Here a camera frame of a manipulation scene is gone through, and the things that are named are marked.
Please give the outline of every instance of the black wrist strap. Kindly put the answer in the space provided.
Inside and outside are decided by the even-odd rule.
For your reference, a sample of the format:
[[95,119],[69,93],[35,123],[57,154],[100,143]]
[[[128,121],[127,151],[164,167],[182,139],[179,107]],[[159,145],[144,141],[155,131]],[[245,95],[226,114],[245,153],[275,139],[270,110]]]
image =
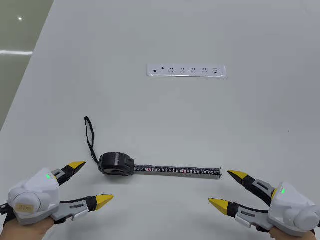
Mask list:
[[[96,153],[95,153],[95,150],[94,150],[94,145],[95,145],[95,132],[94,132],[94,128],[92,127],[92,123],[89,119],[89,117],[85,117],[84,118],[84,123],[85,123],[85,134],[86,134],[86,142],[88,143],[88,146],[89,146],[89,149],[90,149],[90,152],[91,152],[91,156],[92,156],[92,159],[96,162],[96,164],[99,165],[99,161],[97,159],[97,156],[96,156]],[[89,141],[89,137],[88,137],[88,125],[87,123],[89,124],[89,128],[90,128],[90,131],[91,131],[91,143]]]

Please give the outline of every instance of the yellow fingertip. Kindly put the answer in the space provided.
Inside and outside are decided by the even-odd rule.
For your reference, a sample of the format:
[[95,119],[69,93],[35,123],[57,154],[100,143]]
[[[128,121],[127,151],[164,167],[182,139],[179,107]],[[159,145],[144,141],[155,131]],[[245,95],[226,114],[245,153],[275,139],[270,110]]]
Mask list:
[[221,213],[224,215],[228,215],[227,209],[229,202],[222,199],[215,199],[215,198],[209,198],[209,202],[215,206],[216,209],[218,209]]
[[86,162],[85,161],[74,161],[68,164],[68,166],[72,167],[73,169],[76,169],[77,167],[81,166],[81,165],[85,165]]
[[275,195],[276,195],[276,192],[277,192],[278,188],[276,188],[275,190],[273,190],[273,193],[272,193],[272,196],[271,196],[271,200],[274,199]]
[[98,196],[95,196],[95,198],[96,198],[96,202],[97,202],[95,210],[97,211],[100,208],[102,208],[104,205],[106,205],[108,202],[110,202],[111,199],[114,198],[114,196],[113,195],[98,195]]
[[229,173],[229,174],[234,174],[234,175],[238,176],[239,178],[241,178],[242,180],[243,180],[246,176],[248,176],[247,173],[242,172],[242,171],[229,170],[228,173]]

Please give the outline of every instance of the human hand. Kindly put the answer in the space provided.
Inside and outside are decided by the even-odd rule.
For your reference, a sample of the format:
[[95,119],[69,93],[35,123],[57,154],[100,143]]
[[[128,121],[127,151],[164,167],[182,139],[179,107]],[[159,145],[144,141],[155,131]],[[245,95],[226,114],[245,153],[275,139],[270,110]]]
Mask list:
[[20,225],[16,219],[9,221],[3,228],[0,240],[42,240],[54,225],[51,217],[32,225]]
[[273,227],[270,230],[270,236],[275,240],[317,240],[316,236],[311,231],[308,231],[303,237],[295,237],[284,233],[276,227]]

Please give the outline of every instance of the black tape measure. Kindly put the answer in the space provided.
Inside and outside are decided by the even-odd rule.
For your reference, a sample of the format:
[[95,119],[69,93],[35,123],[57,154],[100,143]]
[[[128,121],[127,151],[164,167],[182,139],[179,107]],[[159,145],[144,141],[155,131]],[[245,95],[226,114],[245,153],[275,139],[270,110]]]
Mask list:
[[[95,133],[90,119],[84,118],[86,126],[86,140],[91,151],[93,160],[98,164],[99,170],[106,175],[130,176],[133,174],[143,175],[162,175],[177,177],[194,177],[194,178],[210,178],[219,179],[221,168],[198,168],[183,166],[153,166],[153,165],[136,165],[127,154],[121,152],[108,152],[103,154],[99,161],[94,151]],[[91,131],[91,143],[88,137],[88,126]]]

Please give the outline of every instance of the sticker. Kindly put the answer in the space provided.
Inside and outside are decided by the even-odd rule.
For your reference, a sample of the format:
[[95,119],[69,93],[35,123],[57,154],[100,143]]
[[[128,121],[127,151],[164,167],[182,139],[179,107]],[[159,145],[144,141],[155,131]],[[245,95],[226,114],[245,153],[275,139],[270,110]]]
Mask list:
[[224,65],[212,64],[148,64],[147,75],[150,77],[205,77],[226,78]]
[[16,212],[20,212],[20,213],[32,214],[34,212],[34,206],[33,205],[22,204],[22,203],[17,203],[15,205],[15,207],[14,207],[14,210]]

